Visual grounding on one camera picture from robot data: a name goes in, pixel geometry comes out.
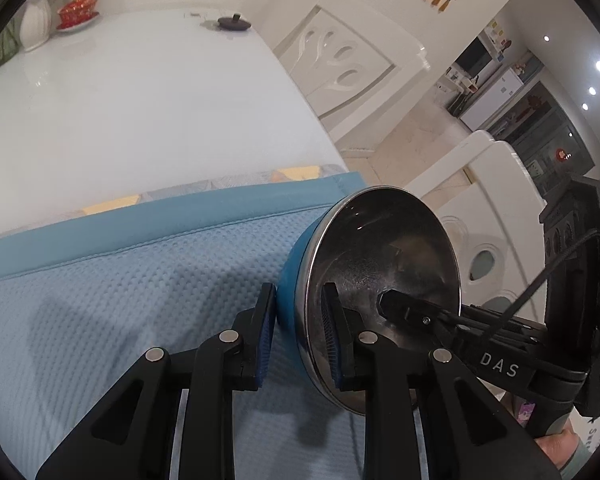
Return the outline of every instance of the white table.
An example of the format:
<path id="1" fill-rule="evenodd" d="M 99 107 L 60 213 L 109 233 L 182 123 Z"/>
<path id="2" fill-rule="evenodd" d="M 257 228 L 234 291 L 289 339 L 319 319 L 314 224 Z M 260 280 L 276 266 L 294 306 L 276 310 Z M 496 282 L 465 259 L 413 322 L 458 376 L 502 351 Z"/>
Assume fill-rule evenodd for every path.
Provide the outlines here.
<path id="1" fill-rule="evenodd" d="M 194 12 L 105 16 L 0 68 L 0 232 L 208 178 L 344 167 L 259 35 Z"/>

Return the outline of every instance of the light blue towel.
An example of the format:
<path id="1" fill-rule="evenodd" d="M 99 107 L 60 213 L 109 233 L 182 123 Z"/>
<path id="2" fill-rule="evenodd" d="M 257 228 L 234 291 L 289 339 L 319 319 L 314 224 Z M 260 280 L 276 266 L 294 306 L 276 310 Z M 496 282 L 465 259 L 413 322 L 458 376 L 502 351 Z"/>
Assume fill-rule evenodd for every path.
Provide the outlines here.
<path id="1" fill-rule="evenodd" d="M 0 444 L 14 465 L 33 480 L 147 348 L 229 327 L 302 231 L 361 187 L 347 174 L 218 190 L 1 239 Z M 355 479 L 363 447 L 364 420 L 325 400 L 276 335 L 263 389 L 236 395 L 237 478 Z"/>

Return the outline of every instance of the human hand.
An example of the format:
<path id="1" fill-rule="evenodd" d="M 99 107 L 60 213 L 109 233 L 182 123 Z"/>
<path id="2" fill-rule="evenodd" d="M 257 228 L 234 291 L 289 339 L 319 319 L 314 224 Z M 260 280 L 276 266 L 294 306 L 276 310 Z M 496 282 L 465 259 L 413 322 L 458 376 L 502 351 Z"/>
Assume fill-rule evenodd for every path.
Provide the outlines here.
<path id="1" fill-rule="evenodd" d="M 576 452 L 580 437 L 573 431 L 568 420 L 561 433 L 536 438 L 536 444 L 551 459 L 558 469 L 562 469 Z"/>

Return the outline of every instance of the black cable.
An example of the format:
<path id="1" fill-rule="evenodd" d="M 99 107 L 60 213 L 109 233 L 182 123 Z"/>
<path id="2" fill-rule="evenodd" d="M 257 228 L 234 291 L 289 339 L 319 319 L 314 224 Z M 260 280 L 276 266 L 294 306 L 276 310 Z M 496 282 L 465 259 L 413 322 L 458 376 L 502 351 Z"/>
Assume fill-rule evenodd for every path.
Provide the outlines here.
<path id="1" fill-rule="evenodd" d="M 456 314 L 452 314 L 451 312 L 445 312 L 443 315 L 448 319 L 448 323 L 452 324 L 453 326 L 465 325 L 469 328 L 475 328 L 476 330 L 481 330 L 482 332 L 484 332 L 486 329 L 488 329 L 490 327 L 490 325 L 488 323 L 483 323 L 481 321 L 476 321 L 474 319 L 470 319 L 467 317 L 456 316 Z M 507 332 L 506 335 L 503 334 L 501 336 L 501 339 L 512 340 L 512 341 L 517 341 L 520 343 L 528 343 L 528 344 L 534 344 L 537 342 L 531 336 L 518 334 L 515 332 Z"/>
<path id="2" fill-rule="evenodd" d="M 580 238 L 578 238 L 575 243 L 565 249 L 563 252 L 558 254 L 549 264 L 536 276 L 536 278 L 531 282 L 531 284 L 525 289 L 525 291 L 520 294 L 520 296 L 509 305 L 509 307 L 502 313 L 502 315 L 498 318 L 496 322 L 494 322 L 487 330 L 482 332 L 482 335 L 478 339 L 478 345 L 484 345 L 487 343 L 489 339 L 491 339 L 495 333 L 504 328 L 504 326 L 509 322 L 509 320 L 514 317 L 517 312 L 525 305 L 527 301 L 531 299 L 531 297 L 538 291 L 540 286 L 547 280 L 549 275 L 557 269 L 560 264 L 562 264 L 569 256 L 571 256 L 581 245 L 585 244 L 592 238 L 600 236 L 600 231 L 597 229 L 590 229 L 586 233 L 584 233 Z"/>

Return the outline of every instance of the tiled floor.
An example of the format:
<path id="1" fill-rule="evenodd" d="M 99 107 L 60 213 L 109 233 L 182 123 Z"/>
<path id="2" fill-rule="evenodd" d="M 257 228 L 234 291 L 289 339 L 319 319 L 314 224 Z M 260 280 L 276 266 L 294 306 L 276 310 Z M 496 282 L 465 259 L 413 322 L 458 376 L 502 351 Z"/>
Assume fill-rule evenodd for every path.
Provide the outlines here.
<path id="1" fill-rule="evenodd" d="M 411 180 L 436 163 L 470 131 L 433 101 L 432 91 L 413 107 L 395 130 L 369 158 L 347 158 L 351 171 L 359 171 L 370 186 L 387 184 L 405 187 Z M 437 209 L 470 185 L 463 172 L 456 173 L 424 197 Z"/>

